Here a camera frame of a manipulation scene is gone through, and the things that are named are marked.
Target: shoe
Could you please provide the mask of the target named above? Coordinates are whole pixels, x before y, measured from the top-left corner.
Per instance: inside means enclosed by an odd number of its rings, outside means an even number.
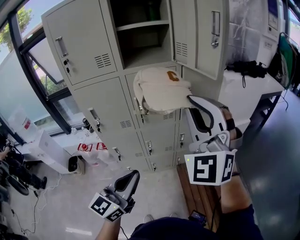
[[[44,177],[43,180],[42,180],[41,189],[45,189],[46,188],[46,184],[47,184],[47,178]]]
[[[150,214],[148,214],[148,215],[146,215],[146,216],[144,217],[144,223],[148,223],[148,222],[151,222],[151,221],[153,221],[153,220],[154,220],[154,218],[153,218],[153,216],[150,215]]]
[[[176,212],[172,213],[172,214],[170,215],[170,217],[171,217],[171,218],[180,218],[179,215],[178,215]]]

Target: trash bin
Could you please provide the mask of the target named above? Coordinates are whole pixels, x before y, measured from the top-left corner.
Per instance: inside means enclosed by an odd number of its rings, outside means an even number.
[[[84,162],[78,156],[73,156],[69,159],[68,170],[75,175],[84,175]]]

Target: wooden bench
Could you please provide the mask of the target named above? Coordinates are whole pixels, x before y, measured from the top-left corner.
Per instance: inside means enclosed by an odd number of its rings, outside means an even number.
[[[210,229],[213,210],[215,205],[217,205],[212,228],[212,230],[216,232],[220,222],[220,215],[222,213],[221,205],[219,203],[219,198],[221,196],[220,186],[215,187],[190,184],[186,164],[178,165],[177,172],[189,213],[196,210],[204,214],[207,217],[207,225],[205,226],[207,229]]]

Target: clear plastic sheet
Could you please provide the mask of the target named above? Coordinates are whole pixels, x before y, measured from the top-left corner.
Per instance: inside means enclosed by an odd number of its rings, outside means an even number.
[[[262,32],[262,0],[229,0],[229,9],[226,64],[256,60]]]

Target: person in black clothes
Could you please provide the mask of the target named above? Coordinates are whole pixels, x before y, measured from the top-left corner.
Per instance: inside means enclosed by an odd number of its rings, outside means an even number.
[[[222,109],[226,120],[231,113]],[[230,131],[230,139],[236,138],[236,129]],[[216,233],[205,229],[202,224],[178,217],[163,217],[138,225],[130,240],[262,240],[254,222],[251,199],[238,175],[221,185],[221,209],[219,228]],[[105,221],[96,240],[117,240],[121,218],[114,222]]]
[[[0,152],[0,161],[5,161],[9,165],[9,173],[18,177],[24,183],[33,186],[36,189],[45,189],[47,178],[40,179],[34,174],[31,174],[28,169],[23,166],[23,157],[14,151],[10,151],[6,147],[3,152]]]

